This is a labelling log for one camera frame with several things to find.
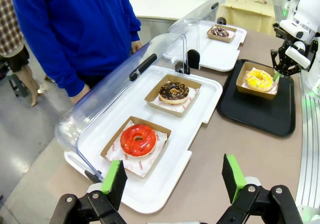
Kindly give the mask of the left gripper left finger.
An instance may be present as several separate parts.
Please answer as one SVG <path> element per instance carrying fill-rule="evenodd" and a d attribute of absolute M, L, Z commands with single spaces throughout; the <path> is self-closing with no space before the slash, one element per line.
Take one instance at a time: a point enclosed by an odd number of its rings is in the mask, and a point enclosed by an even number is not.
<path fill-rule="evenodd" d="M 123 161 L 112 161 L 102 183 L 78 198 L 74 194 L 60 197 L 51 217 L 51 224 L 124 224 L 118 213 L 127 182 Z"/>

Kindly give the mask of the person's left hand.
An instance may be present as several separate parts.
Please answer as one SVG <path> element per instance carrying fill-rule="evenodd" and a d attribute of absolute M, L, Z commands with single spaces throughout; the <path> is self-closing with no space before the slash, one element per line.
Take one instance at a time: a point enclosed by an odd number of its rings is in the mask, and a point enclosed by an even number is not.
<path fill-rule="evenodd" d="M 136 53 L 140 48 L 142 48 L 142 43 L 140 40 L 132 41 L 131 42 L 131 54 Z"/>

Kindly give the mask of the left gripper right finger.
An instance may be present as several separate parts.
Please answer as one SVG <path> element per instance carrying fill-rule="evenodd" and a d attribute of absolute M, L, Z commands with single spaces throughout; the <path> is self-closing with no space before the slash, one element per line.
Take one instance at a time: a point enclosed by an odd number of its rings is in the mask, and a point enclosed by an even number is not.
<path fill-rule="evenodd" d="M 245 180 L 234 155 L 224 154 L 222 177 L 230 206 L 219 224 L 245 224 L 250 216 L 261 217 L 265 224 L 301 224 L 302 218 L 287 186 L 266 190 Z"/>

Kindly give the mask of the person's right hand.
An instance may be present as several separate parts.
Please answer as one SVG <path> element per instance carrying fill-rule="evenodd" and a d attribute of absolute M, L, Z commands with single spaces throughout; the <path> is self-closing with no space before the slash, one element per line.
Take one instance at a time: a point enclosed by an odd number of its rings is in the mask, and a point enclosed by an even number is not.
<path fill-rule="evenodd" d="M 73 97 L 70 97 L 72 103 L 77 104 L 88 92 L 90 91 L 90 87 L 88 85 L 84 85 L 83 89 Z"/>

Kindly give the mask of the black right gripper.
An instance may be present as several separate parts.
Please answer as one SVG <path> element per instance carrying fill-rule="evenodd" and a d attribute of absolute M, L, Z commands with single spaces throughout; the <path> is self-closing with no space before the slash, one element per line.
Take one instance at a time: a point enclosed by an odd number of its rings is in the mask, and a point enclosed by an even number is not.
<path fill-rule="evenodd" d="M 270 51 L 272 65 L 274 69 L 273 81 L 276 81 L 279 74 L 284 76 L 292 76 L 300 72 L 299 65 L 295 65 L 295 62 L 286 55 L 286 50 L 291 48 L 291 44 L 288 41 L 284 41 L 281 47 L 277 50 L 272 49 Z M 276 57 L 279 55 L 279 64 L 277 64 Z"/>

